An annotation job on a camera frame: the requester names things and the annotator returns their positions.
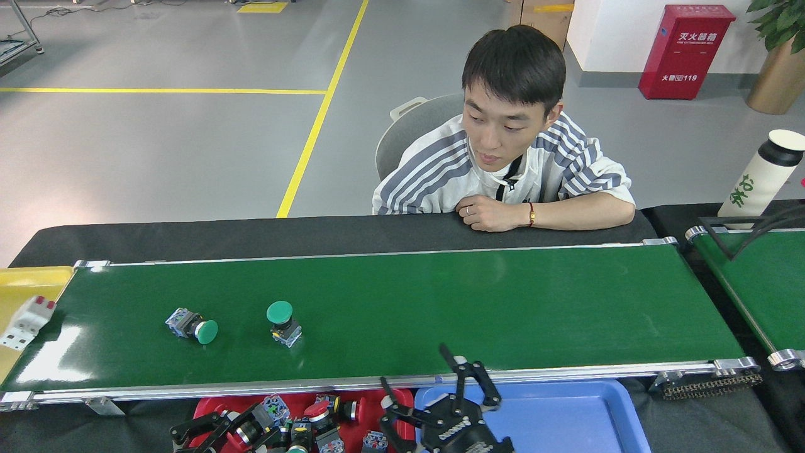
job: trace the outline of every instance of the blue plastic tray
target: blue plastic tray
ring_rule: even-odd
[[[503,404],[484,419],[498,441],[511,437],[518,453],[651,452],[632,400],[616,380],[498,384],[497,390]],[[420,389],[414,405],[423,409],[455,391],[455,385]],[[483,400],[474,383],[465,393],[476,403]]]

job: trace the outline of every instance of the black hair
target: black hair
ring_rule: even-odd
[[[562,98],[562,51],[528,25],[492,30],[475,43],[464,63],[461,88],[482,83],[496,97],[514,104],[541,102],[547,113]]]

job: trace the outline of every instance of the red fire extinguisher box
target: red fire extinguisher box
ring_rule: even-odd
[[[722,5],[665,5],[638,85],[646,99],[693,99],[735,16]]]

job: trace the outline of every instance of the white water bottle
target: white water bottle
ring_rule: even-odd
[[[758,148],[741,173],[727,201],[718,211],[719,217],[757,217],[763,214],[777,195],[805,152],[805,135],[784,129],[769,132],[769,139]],[[749,229],[752,223],[725,225],[733,229]]]

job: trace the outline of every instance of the yellow tape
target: yellow tape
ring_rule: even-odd
[[[241,6],[241,9],[237,10],[239,13],[281,13],[285,9],[285,6],[288,6],[287,2],[276,2],[276,3],[249,3],[248,5]]]
[[[326,94],[323,89],[240,88],[7,88],[0,93]]]
[[[573,4],[534,6],[535,13],[567,13],[573,11]]]
[[[294,202],[294,197],[296,197],[296,191],[299,190],[299,184],[302,182],[302,175],[304,174],[305,168],[308,167],[308,161],[310,160],[310,155],[313,153],[313,147],[316,146],[316,141],[319,138],[321,125],[324,123],[324,117],[327,116],[327,110],[330,107],[332,96],[336,92],[338,80],[341,79],[341,72],[344,71],[344,65],[347,62],[347,57],[349,57],[349,51],[352,49],[353,43],[355,42],[357,29],[361,26],[363,15],[366,12],[366,5],[368,4],[369,0],[363,0],[361,9],[357,13],[355,23],[353,23],[353,28],[349,33],[349,38],[347,38],[347,43],[344,45],[344,50],[341,51],[341,58],[338,60],[338,64],[336,65],[336,72],[332,75],[332,79],[330,79],[330,86],[327,88],[327,94],[324,95],[324,100],[321,102],[321,107],[319,107],[319,114],[316,116],[316,120],[313,122],[313,128],[308,136],[308,141],[304,145],[302,155],[299,157],[299,162],[296,164],[296,170],[291,177],[291,182],[288,184],[288,188],[285,191],[283,202],[279,205],[277,218],[285,218],[288,216],[288,213],[291,212],[291,205]]]

